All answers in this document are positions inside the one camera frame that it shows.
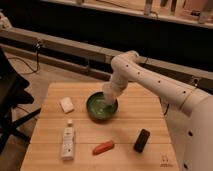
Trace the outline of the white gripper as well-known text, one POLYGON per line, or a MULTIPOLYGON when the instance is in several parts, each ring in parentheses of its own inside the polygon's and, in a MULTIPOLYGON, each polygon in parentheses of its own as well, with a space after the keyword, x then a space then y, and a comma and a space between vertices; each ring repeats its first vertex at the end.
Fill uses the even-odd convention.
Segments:
POLYGON ((127 88, 128 80, 120 75, 112 75, 110 80, 103 84, 102 91, 106 100, 115 100, 127 88))

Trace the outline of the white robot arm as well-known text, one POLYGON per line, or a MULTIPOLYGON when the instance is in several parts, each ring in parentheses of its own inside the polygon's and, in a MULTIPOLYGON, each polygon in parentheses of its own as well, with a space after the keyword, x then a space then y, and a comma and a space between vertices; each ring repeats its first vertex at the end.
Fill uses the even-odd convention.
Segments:
POLYGON ((133 81, 179 108, 190 118, 182 171, 213 171, 213 95, 139 65, 140 56, 128 51, 111 60, 113 74, 102 87, 111 105, 133 81))

